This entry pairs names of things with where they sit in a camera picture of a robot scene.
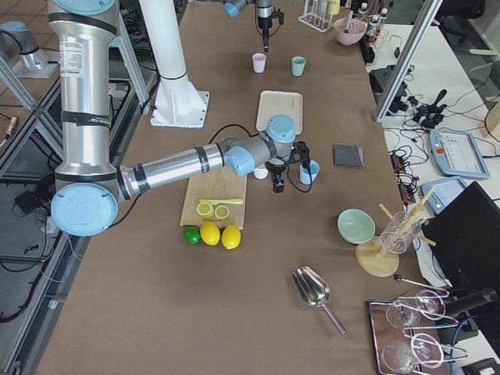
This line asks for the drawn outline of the third grey robot base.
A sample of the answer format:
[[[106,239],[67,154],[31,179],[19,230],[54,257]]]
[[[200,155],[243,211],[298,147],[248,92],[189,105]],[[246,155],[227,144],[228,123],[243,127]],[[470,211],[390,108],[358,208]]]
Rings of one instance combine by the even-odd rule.
[[[6,63],[19,59],[13,67],[19,78],[48,79],[58,68],[58,61],[50,60],[28,27],[20,21],[1,24],[1,58]]]

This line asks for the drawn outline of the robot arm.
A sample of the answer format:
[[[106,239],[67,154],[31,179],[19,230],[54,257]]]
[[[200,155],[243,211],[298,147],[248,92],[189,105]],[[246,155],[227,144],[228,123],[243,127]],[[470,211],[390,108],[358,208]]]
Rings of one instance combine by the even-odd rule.
[[[248,5],[255,6],[256,29],[262,37],[263,51],[270,47],[270,28],[273,26],[274,7],[267,0],[229,0],[223,1],[223,8],[230,18],[237,17]]]
[[[108,229],[120,202],[219,168],[243,176],[291,154],[295,122],[273,117],[264,131],[229,138],[146,164],[113,166],[109,158],[109,46],[118,31],[115,1],[50,1],[48,18],[59,37],[62,163],[55,172],[52,218],[68,234]]]

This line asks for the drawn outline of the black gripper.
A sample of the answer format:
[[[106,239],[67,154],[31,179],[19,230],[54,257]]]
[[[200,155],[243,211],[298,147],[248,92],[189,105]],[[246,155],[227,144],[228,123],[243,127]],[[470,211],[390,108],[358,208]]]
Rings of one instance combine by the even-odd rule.
[[[272,27],[272,7],[257,7],[256,8],[256,16],[257,16],[257,27],[262,35],[262,45],[263,51],[268,52],[270,43],[269,43],[269,35],[270,28]]]
[[[282,193],[284,191],[284,179],[283,174],[287,169],[287,163],[283,159],[277,159],[277,161],[266,162],[266,169],[271,173],[273,182],[273,192]]]

